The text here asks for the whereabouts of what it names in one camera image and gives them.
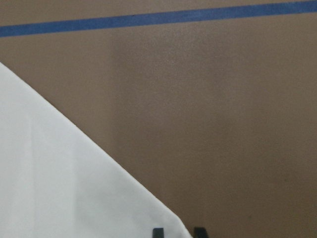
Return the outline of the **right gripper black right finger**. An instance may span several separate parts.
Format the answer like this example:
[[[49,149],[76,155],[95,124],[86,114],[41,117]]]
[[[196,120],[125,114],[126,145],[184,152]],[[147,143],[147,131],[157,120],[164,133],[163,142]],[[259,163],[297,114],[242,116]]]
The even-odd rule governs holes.
[[[193,238],[208,238],[208,232],[204,227],[194,227]]]

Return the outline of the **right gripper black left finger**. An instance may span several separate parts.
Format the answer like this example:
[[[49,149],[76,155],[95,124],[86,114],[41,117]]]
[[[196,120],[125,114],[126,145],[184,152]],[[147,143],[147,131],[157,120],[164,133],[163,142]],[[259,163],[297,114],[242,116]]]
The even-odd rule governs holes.
[[[153,238],[164,238],[164,228],[154,228]]]

